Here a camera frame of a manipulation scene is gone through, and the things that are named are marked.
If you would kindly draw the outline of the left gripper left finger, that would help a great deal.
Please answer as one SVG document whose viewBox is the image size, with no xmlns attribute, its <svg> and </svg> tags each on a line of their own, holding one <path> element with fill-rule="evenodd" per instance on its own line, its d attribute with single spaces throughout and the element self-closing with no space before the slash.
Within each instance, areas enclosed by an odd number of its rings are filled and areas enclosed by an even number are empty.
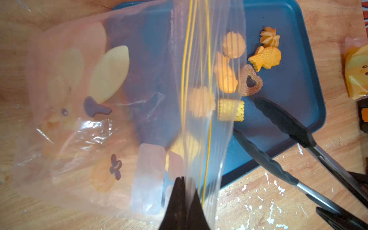
<svg viewBox="0 0 368 230">
<path fill-rule="evenodd" d="M 159 230 L 186 229 L 186 185 L 184 177 L 177 177 L 164 219 Z"/>
</svg>

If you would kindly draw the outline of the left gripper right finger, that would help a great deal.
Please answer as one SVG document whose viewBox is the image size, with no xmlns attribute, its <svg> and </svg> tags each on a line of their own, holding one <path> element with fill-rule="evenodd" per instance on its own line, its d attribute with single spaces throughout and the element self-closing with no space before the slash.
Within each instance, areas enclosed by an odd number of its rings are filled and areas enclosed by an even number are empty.
<svg viewBox="0 0 368 230">
<path fill-rule="evenodd" d="M 192 178 L 185 177 L 186 230 L 209 230 L 201 202 Z"/>
</svg>

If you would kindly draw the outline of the clear bag yellow dog print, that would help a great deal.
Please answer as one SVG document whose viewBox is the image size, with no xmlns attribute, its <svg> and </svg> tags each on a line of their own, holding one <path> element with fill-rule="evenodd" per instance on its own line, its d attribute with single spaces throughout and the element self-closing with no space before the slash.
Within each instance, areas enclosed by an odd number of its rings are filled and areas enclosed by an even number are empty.
<svg viewBox="0 0 368 230">
<path fill-rule="evenodd" d="M 349 97 L 361 100 L 368 96 L 368 39 L 345 39 L 344 75 Z"/>
</svg>

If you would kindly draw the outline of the metal kitchen tongs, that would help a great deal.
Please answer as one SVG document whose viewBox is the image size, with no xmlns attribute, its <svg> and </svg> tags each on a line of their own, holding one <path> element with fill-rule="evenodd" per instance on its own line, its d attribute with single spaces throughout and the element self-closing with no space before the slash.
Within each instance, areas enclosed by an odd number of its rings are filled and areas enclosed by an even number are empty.
<svg viewBox="0 0 368 230">
<path fill-rule="evenodd" d="M 320 163 L 337 181 L 341 183 L 362 205 L 368 205 L 367 183 L 359 180 L 359 173 L 348 172 L 336 160 L 334 160 L 322 147 L 314 140 L 312 133 L 293 115 L 284 110 L 276 103 L 263 98 L 253 98 L 253 103 L 265 117 L 267 117 L 279 130 L 287 134 L 292 140 L 296 141 L 300 152 L 308 151 L 318 163 Z M 249 141 L 244 134 L 237 129 L 233 136 L 238 143 L 260 166 L 265 168 L 275 177 L 295 187 L 308 199 L 312 200 L 322 208 L 337 214 L 347 214 L 347 211 L 326 198 L 322 194 L 308 187 L 299 179 L 292 176 L 289 172 L 283 170 L 281 165 L 271 159 L 269 155 L 261 151 L 254 143 Z"/>
</svg>

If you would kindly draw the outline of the yellow square cookie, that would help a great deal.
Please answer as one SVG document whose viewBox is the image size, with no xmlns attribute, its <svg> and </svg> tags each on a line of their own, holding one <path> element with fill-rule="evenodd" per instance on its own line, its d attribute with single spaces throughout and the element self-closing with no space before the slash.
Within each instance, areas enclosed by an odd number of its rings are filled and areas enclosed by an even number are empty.
<svg viewBox="0 0 368 230">
<path fill-rule="evenodd" d="M 165 170 L 168 172 L 171 166 L 170 160 L 180 157 L 184 168 L 189 167 L 201 151 L 199 141 L 192 134 L 179 132 L 165 148 Z"/>
</svg>

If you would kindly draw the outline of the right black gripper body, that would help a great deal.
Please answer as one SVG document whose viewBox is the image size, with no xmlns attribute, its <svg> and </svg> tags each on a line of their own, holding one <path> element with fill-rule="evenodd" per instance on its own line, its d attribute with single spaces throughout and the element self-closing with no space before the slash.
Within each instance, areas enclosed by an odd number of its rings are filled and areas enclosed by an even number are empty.
<svg viewBox="0 0 368 230">
<path fill-rule="evenodd" d="M 357 180 L 364 188 L 368 188 L 368 176 L 366 174 L 349 172 L 349 174 Z M 352 215 L 336 214 L 329 212 L 323 208 L 316 208 L 316 213 L 328 223 L 334 230 L 367 230 L 368 224 Z"/>
</svg>

